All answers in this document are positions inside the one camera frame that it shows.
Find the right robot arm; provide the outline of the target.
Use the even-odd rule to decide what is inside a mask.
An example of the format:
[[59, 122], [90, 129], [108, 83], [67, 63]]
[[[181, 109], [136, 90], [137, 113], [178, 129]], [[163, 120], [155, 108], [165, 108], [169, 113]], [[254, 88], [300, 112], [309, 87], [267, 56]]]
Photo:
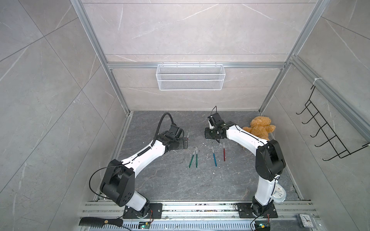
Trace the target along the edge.
[[274, 203], [284, 202], [287, 193], [278, 180], [286, 167], [286, 162], [279, 143], [276, 140], [259, 138], [234, 122], [224, 122], [218, 113], [208, 116], [208, 122], [209, 127], [205, 129], [206, 139], [216, 141], [229, 139], [255, 155], [255, 169], [259, 180], [257, 191], [252, 198], [252, 214], [259, 217], [272, 208]]

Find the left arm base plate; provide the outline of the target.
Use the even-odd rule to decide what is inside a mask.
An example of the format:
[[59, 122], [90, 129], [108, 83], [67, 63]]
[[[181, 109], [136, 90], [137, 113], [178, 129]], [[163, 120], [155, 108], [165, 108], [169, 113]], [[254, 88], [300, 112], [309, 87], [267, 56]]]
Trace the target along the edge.
[[143, 207], [141, 211], [136, 211], [133, 208], [126, 208], [123, 214], [123, 219], [134, 218], [153, 218], [160, 219], [162, 217], [162, 203], [150, 203]]

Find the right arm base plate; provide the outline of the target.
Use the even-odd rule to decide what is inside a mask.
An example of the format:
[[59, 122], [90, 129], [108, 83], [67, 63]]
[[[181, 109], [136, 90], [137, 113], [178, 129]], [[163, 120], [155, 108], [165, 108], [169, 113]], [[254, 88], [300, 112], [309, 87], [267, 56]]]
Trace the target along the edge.
[[266, 206], [255, 203], [236, 203], [235, 208], [240, 218], [278, 218], [273, 201]]

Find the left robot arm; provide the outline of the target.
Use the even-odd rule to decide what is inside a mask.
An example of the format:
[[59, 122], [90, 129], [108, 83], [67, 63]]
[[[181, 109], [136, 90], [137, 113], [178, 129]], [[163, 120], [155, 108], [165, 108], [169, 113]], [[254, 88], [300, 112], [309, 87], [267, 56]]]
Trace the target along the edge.
[[116, 159], [109, 162], [99, 187], [103, 198], [109, 199], [119, 207], [134, 210], [136, 216], [144, 218], [149, 212], [150, 201], [135, 190], [135, 178], [158, 157], [171, 150], [188, 148], [188, 139], [184, 130], [178, 127], [169, 112], [162, 115], [151, 143], [136, 154], [122, 161]]

